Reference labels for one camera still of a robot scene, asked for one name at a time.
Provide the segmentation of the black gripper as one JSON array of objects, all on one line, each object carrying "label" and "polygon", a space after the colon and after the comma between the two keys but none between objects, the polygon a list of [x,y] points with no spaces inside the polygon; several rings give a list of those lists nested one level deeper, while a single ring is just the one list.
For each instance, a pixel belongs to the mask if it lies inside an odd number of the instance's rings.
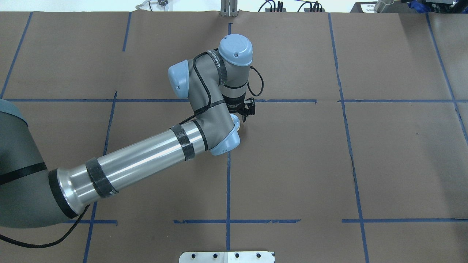
[{"label": "black gripper", "polygon": [[245,106],[245,96],[227,97],[224,96],[224,102],[227,105],[229,112],[238,112]]}]

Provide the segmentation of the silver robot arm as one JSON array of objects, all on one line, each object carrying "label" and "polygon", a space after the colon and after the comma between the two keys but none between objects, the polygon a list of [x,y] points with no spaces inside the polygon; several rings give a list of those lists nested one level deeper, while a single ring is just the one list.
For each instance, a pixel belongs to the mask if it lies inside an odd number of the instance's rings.
[{"label": "silver robot arm", "polygon": [[19,109],[1,100],[0,223],[5,228],[42,228],[64,223],[87,205],[159,171],[210,151],[218,156],[239,146],[240,120],[250,115],[245,93],[253,61],[251,41],[226,35],[214,50],[168,69],[175,94],[188,99],[194,117],[125,148],[71,168],[49,170]]}]

